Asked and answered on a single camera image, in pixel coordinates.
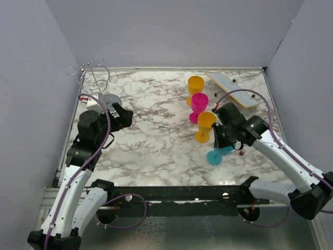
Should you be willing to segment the blue wine glass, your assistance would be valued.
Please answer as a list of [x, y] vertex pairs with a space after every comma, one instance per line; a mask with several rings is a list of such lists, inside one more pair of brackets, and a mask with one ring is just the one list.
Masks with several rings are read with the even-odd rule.
[[235, 147], [235, 143], [232, 146], [225, 148], [214, 148], [207, 153], [207, 161], [209, 164], [217, 166], [222, 162], [224, 156], [230, 154]]

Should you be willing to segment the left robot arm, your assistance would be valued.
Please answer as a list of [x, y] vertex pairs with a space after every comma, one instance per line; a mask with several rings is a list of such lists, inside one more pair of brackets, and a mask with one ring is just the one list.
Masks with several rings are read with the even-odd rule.
[[53, 206], [38, 231], [30, 232], [28, 243], [33, 249], [79, 249], [82, 234], [101, 205], [113, 203], [112, 182], [99, 180], [81, 202], [80, 198], [91, 177], [101, 150], [107, 148], [112, 132], [130, 127], [133, 112], [118, 103], [112, 104], [118, 113], [108, 110], [84, 111], [79, 116], [78, 134], [67, 152], [63, 181]]

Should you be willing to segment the yellow wine glass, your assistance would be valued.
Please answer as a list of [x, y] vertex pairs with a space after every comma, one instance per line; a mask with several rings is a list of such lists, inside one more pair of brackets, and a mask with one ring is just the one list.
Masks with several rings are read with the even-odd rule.
[[191, 106], [191, 98], [194, 94], [202, 92], [205, 80], [200, 76], [192, 76], [187, 81], [187, 89], [190, 96], [187, 98], [186, 103]]
[[198, 116], [197, 127], [198, 131], [195, 134], [195, 139], [199, 143], [206, 143], [210, 139], [209, 133], [212, 131], [212, 125], [216, 122], [215, 114], [211, 112], [203, 112]]

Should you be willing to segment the pink wine glass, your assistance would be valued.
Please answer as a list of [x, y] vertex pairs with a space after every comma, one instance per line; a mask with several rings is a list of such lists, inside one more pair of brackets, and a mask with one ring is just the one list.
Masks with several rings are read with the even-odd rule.
[[197, 124], [199, 115], [204, 112], [209, 104], [209, 98], [204, 93], [196, 93], [191, 97], [192, 113], [189, 115], [190, 122]]

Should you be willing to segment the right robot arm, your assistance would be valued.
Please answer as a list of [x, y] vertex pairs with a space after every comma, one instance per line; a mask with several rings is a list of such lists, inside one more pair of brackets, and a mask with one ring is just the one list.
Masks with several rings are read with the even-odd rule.
[[239, 190], [243, 203], [250, 204], [257, 198], [268, 199], [290, 205], [299, 216], [312, 220], [332, 199], [332, 172], [324, 173], [309, 164], [270, 130], [262, 118], [246, 119], [233, 103], [214, 109], [213, 113], [221, 122], [212, 125], [214, 147], [226, 148], [237, 142], [253, 147], [292, 182], [282, 184], [250, 177]]

